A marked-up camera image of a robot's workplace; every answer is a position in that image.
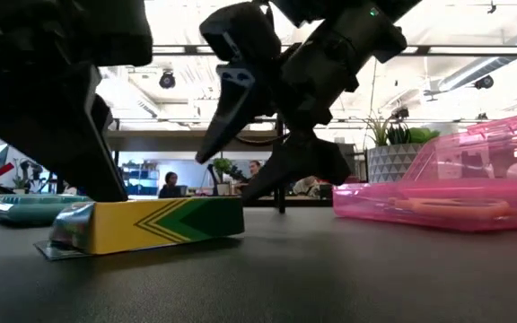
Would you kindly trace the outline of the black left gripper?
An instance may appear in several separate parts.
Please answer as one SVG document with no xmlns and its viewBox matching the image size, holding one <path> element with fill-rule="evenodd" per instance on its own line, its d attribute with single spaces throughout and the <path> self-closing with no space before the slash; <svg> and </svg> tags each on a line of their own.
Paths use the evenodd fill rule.
<svg viewBox="0 0 517 323">
<path fill-rule="evenodd" d="M 0 0 L 0 53 L 97 66 L 147 65 L 153 37 L 144 0 Z M 110 108 L 94 65 L 6 85 L 0 139 L 98 202 L 127 200 L 105 133 Z"/>
</svg>

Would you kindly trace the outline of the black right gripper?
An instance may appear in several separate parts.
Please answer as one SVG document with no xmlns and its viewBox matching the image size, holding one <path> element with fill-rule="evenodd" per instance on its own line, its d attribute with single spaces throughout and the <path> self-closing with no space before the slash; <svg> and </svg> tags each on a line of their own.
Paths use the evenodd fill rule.
<svg viewBox="0 0 517 323">
<path fill-rule="evenodd" d="M 385 63 L 406 48 L 396 24 L 406 12 L 407 0 L 249 0 L 211 13 L 199 31 L 222 62 L 221 90 L 195 160 L 207 162 L 257 116 L 277 113 L 306 130 L 327 124 L 370 58 Z M 242 199 L 309 176 L 339 186 L 350 174 L 338 144 L 291 132 Z"/>
</svg>

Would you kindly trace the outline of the yellow green crayon box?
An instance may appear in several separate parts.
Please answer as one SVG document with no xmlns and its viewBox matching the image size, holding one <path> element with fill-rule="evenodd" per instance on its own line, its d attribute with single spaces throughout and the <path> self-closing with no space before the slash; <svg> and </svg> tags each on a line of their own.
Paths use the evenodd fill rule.
<svg viewBox="0 0 517 323">
<path fill-rule="evenodd" d="M 245 232 L 236 196 L 80 202 L 62 210 L 34 244 L 48 260 L 177 246 Z"/>
</svg>

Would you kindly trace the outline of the pink translucent pencil case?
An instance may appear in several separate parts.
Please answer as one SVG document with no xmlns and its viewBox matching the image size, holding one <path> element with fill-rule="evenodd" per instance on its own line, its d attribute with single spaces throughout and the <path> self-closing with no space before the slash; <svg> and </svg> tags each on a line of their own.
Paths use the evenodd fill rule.
<svg viewBox="0 0 517 323">
<path fill-rule="evenodd" d="M 384 210 L 391 197 L 501 199 L 512 211 L 488 221 L 446 220 Z M 517 229 L 517 116 L 467 127 L 423 144 L 401 180 L 333 189 L 337 216 L 456 231 Z"/>
</svg>

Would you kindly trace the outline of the person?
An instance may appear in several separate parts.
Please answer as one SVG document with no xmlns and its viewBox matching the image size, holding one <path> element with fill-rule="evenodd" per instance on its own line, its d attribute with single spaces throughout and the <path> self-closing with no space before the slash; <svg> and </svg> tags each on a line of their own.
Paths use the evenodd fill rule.
<svg viewBox="0 0 517 323">
<path fill-rule="evenodd" d="M 251 181 L 256 178 L 260 169 L 261 169 L 261 163 L 259 161 L 257 161 L 257 160 L 250 161 L 250 177 L 248 179 L 245 179 L 241 183 L 241 186 L 245 187 L 245 186 L 249 185 L 251 183 Z"/>
<path fill-rule="evenodd" d="M 182 197 L 181 189 L 177 185 L 178 175 L 169 171 L 165 174 L 165 183 L 159 191 L 159 198 Z"/>
<path fill-rule="evenodd" d="M 299 179 L 293 186 L 293 192 L 297 196 L 319 197 L 320 183 L 314 176 Z"/>
</svg>

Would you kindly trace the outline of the teal plastic lid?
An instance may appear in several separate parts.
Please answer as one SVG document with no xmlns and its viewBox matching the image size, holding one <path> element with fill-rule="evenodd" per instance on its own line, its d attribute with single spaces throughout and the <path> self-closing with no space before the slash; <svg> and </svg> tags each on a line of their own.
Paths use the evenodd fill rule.
<svg viewBox="0 0 517 323">
<path fill-rule="evenodd" d="M 87 196 L 1 194 L 0 220 L 9 223 L 50 224 L 72 204 L 91 202 Z"/>
</svg>

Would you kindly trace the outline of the wooden shelf with black legs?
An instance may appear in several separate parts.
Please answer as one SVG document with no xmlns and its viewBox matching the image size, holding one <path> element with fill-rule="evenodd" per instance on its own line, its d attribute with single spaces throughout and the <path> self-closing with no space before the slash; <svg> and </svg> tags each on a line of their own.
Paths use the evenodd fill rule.
<svg viewBox="0 0 517 323">
<path fill-rule="evenodd" d="M 206 184 L 195 186 L 179 183 L 177 185 L 182 197 L 174 198 L 217 196 L 218 179 L 214 171 L 214 159 L 225 158 L 226 154 L 250 156 L 271 153 L 277 140 L 274 130 L 242 131 L 207 162 L 198 163 L 195 158 L 205 133 L 203 130 L 109 130 L 105 139 L 111 149 L 115 174 L 130 199 L 134 196 L 158 197 L 165 183 L 165 177 L 160 173 L 161 161 L 189 161 L 192 165 L 197 164 L 199 170 L 189 171 L 188 175 L 200 175 L 203 181 L 211 181 L 209 187 Z"/>
</svg>

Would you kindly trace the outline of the black overhead crossbar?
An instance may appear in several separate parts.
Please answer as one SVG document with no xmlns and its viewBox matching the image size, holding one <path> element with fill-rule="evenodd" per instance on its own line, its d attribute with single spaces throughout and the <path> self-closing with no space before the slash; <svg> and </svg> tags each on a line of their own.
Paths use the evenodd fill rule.
<svg viewBox="0 0 517 323">
<path fill-rule="evenodd" d="M 207 45 L 156 45 L 155 56 L 213 56 Z M 473 45 L 408 45 L 401 53 L 403 57 L 517 57 L 517 45 L 473 46 Z"/>
</svg>

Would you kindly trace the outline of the white patterned plant pot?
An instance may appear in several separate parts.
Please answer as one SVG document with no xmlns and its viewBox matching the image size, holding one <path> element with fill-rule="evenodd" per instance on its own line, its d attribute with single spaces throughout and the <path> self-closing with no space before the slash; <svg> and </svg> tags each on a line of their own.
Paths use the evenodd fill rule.
<svg viewBox="0 0 517 323">
<path fill-rule="evenodd" d="M 394 144 L 374 147 L 367 151 L 369 183 L 401 180 L 417 157 L 422 144 Z"/>
</svg>

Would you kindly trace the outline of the green succulent plant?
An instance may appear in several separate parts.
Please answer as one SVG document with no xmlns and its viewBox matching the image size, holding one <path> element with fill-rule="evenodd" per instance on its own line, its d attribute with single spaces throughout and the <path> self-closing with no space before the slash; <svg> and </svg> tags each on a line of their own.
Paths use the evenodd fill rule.
<svg viewBox="0 0 517 323">
<path fill-rule="evenodd" d="M 379 146 L 396 144 L 425 144 L 439 136 L 438 130 L 428 127 L 408 127 L 394 118 L 365 118 L 364 123 L 371 130 L 371 139 Z"/>
</svg>

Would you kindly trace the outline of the black table mat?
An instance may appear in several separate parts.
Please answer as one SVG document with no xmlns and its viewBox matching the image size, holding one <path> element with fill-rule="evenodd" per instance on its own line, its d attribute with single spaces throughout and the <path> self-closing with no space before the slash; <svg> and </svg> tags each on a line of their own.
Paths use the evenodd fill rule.
<svg viewBox="0 0 517 323">
<path fill-rule="evenodd" d="M 0 223 L 0 323 L 517 323 L 517 231 L 249 209 L 236 238 L 48 261 Z"/>
</svg>

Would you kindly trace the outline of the black metal table frame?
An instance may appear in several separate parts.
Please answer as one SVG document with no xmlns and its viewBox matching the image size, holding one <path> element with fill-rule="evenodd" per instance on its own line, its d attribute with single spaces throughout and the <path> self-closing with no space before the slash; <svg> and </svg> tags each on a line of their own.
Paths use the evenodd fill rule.
<svg viewBox="0 0 517 323">
<path fill-rule="evenodd" d="M 247 207 L 274 207 L 277 208 L 278 203 L 273 197 L 262 197 L 257 200 L 250 201 L 245 204 Z M 287 196 L 285 198 L 286 207 L 331 207 L 333 201 L 331 199 L 318 199 L 307 196 Z"/>
</svg>

